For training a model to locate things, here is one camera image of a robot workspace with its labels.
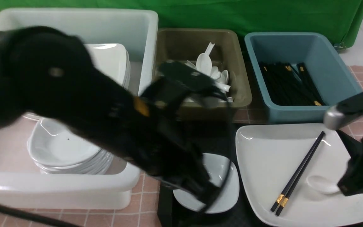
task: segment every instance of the white bowl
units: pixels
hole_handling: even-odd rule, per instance
[[[203,164],[210,175],[210,181],[216,186],[220,186],[222,184],[223,177],[226,174],[228,158],[221,155],[203,153]],[[173,195],[182,206],[189,210],[198,211],[204,205],[191,194],[183,190],[173,190]],[[236,169],[235,164],[232,162],[231,172],[225,185],[225,189],[221,192],[217,200],[214,202],[212,207],[206,211],[206,213],[216,214],[228,211],[233,206],[235,206],[238,198],[239,176],[238,170]]]
[[[42,118],[29,138],[29,155],[46,166],[70,166],[96,155],[100,148],[72,134],[55,120]]]

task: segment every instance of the white plate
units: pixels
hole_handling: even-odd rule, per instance
[[[127,50],[119,43],[85,44],[95,67],[119,85],[124,83],[127,70]]]
[[[228,158],[216,155],[203,153],[203,164],[210,175],[211,182],[216,186],[220,186],[223,177],[226,174]],[[194,198],[191,194],[182,190],[173,190],[173,195],[176,200],[185,208],[193,211],[198,211],[203,207],[203,203]],[[239,198],[239,176],[235,164],[232,162],[231,172],[226,183],[225,189],[221,192],[218,199],[212,205],[207,214],[222,213],[230,210],[237,203]]]
[[[30,136],[29,155],[46,166],[70,166],[90,159],[100,148],[72,134],[55,120],[42,118]]]
[[[51,167],[45,166],[35,162],[35,164],[42,170],[49,172],[49,173],[66,173],[66,174],[85,174],[89,171],[96,169],[98,166],[105,163],[112,154],[107,152],[100,152],[95,157],[88,162],[83,163],[80,166],[76,166],[74,168],[59,168],[59,167]]]
[[[281,215],[270,211],[321,131],[326,133]],[[323,195],[308,175],[338,182],[350,156],[335,131],[323,124],[248,125],[236,132],[236,155],[247,198],[257,217],[278,227],[336,227],[363,222],[363,194]]]

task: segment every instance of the square white plate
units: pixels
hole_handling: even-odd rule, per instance
[[[321,131],[326,133],[281,215],[270,208]],[[256,216],[278,227],[335,227],[363,222],[363,194],[323,195],[305,183],[308,175],[338,182],[350,156],[335,131],[323,124],[248,125],[236,132],[242,182]]]

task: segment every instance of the green backdrop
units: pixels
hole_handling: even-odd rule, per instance
[[[363,0],[0,0],[0,11],[12,7],[148,9],[160,27],[317,32],[346,47],[363,18]]]

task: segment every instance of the black chopsticks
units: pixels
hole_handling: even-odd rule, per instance
[[[272,102],[281,106],[326,105],[304,63],[258,64]]]
[[[291,179],[288,181],[288,184],[284,187],[281,194],[278,196],[277,200],[275,201],[274,205],[271,207],[271,211],[274,212],[275,209],[278,207],[277,212],[275,215],[279,216],[281,214],[282,209],[285,207],[289,197],[291,196],[292,192],[294,191],[296,185],[298,184],[301,175],[305,171],[307,165],[309,164],[314,152],[317,150],[321,140],[323,139],[325,132],[321,132],[304,159],[302,160],[301,164],[296,169],[295,173],[292,175]]]

